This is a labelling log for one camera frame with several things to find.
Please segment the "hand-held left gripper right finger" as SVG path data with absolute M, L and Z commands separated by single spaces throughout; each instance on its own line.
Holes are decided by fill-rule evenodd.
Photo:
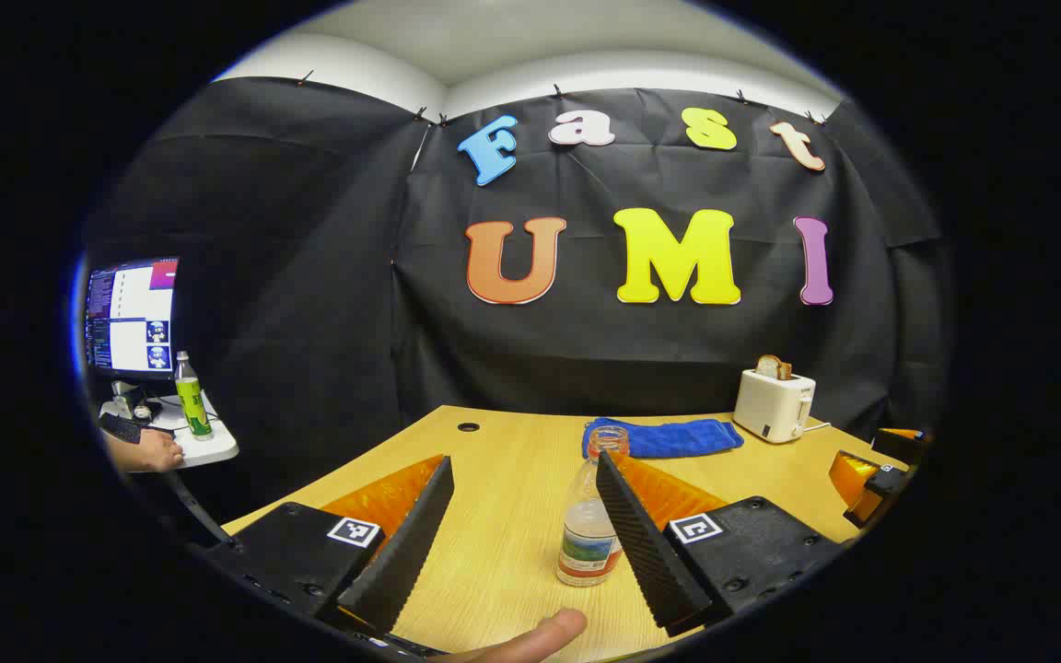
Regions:
M 682 496 L 685 483 L 626 456 L 595 474 L 653 620 L 669 636 L 755 610 L 843 552 L 775 501 Z

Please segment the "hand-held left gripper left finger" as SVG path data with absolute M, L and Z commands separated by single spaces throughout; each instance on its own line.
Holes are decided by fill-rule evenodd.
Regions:
M 382 636 L 408 601 L 454 495 L 438 454 L 321 508 L 284 501 L 204 558 L 286 611 Z

